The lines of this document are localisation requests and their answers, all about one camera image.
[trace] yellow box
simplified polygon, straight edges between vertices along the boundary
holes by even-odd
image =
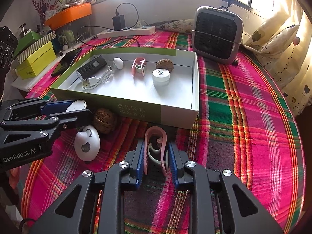
[[[36,77],[43,69],[56,59],[52,42],[48,42],[31,54],[17,66],[17,72],[22,79]]]

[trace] power strip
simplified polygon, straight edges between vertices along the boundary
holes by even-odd
[[[113,37],[123,37],[123,36],[143,36],[143,35],[152,35],[156,33],[155,26],[142,26],[138,28],[131,28],[125,31],[113,31],[113,30],[104,30],[97,34],[98,39],[113,38]]]

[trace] green and white box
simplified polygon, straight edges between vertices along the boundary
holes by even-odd
[[[102,55],[107,66],[95,76],[101,77],[114,58],[124,61],[124,68],[94,89],[82,88],[76,70]],[[146,59],[146,72],[132,76],[137,57]],[[152,72],[161,59],[170,59],[174,70],[169,84],[154,86]],[[51,86],[58,100],[84,99],[89,108],[107,108],[121,116],[191,129],[199,111],[199,73],[195,52],[154,47],[116,47],[94,49],[82,56]]]

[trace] orange container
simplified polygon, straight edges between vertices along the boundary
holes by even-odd
[[[52,30],[56,30],[72,21],[92,14],[91,3],[76,5],[49,18],[44,25],[50,26]]]

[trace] black charger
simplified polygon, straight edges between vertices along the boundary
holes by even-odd
[[[116,11],[116,16],[113,17],[113,26],[115,31],[124,29],[126,27],[124,22],[124,15],[119,15],[118,11]]]

